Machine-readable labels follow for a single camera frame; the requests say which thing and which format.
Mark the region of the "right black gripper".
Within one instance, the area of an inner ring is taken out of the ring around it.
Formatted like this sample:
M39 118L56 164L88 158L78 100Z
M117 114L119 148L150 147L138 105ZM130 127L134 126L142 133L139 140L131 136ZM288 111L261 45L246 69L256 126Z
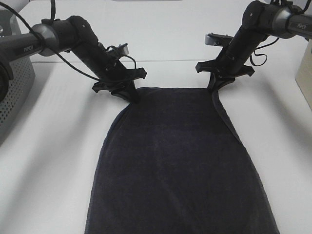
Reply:
M214 90L219 90L222 87L231 84L235 81L236 77L248 75L252 76L254 74L254 69L251 66L243 65L238 71L230 71L222 68L221 65L216 60L209 60L205 62L198 62L195 66L198 73L200 72L211 72L210 80L208 83L208 91L213 92Z

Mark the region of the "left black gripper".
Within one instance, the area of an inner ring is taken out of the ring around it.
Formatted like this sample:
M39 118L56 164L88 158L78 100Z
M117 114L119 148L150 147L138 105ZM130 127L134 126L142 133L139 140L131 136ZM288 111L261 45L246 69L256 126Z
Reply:
M92 90L96 93L101 90L110 91L111 95L115 97L128 100L131 103L139 103L140 96L133 82L133 80L139 78L146 78L146 71L144 68L125 69L121 72L113 72L112 74L108 74L105 78L101 78L100 81L96 82L93 85Z

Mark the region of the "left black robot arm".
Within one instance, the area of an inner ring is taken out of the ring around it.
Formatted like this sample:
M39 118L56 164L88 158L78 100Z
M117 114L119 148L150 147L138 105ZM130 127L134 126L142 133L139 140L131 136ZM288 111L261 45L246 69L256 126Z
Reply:
M80 16L66 20L42 20L28 34L0 39L0 98L4 100L9 81L14 78L10 63L31 55L49 57L60 52L73 52L95 75L95 92L107 90L111 95L138 103L134 80L145 78L143 68L127 69L121 62L129 54L127 44L105 48L90 24Z

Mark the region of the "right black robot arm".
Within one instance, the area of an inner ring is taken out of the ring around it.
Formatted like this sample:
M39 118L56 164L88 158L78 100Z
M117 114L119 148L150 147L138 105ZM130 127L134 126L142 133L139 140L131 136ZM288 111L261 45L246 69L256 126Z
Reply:
M252 1L244 11L242 24L234 37L210 33L205 44L221 46L214 60L199 62L197 72L210 72L208 90L213 92L234 82L236 77L252 76L254 69L245 65L259 44L269 36L289 39L296 35L306 39L312 37L312 17L286 0L263 3Z

